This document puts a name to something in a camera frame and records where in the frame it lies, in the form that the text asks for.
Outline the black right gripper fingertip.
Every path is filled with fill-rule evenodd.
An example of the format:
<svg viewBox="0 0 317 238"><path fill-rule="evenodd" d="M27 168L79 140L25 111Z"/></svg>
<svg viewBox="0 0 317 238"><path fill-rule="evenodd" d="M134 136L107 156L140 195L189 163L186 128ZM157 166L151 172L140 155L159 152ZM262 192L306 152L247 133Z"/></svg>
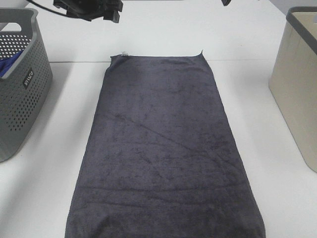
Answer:
<svg viewBox="0 0 317 238"><path fill-rule="evenodd" d="M221 2L224 6L228 6L230 4L231 0L221 0Z"/></svg>

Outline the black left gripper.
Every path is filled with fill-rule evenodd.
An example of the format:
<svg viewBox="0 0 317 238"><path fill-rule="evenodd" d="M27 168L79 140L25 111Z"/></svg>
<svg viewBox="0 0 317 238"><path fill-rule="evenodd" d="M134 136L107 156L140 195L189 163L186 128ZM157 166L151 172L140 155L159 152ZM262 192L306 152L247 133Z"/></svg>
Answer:
<svg viewBox="0 0 317 238"><path fill-rule="evenodd" d="M66 16L92 21L102 17L114 23L119 22L123 9L121 0L54 0L53 5L66 10Z"/></svg>

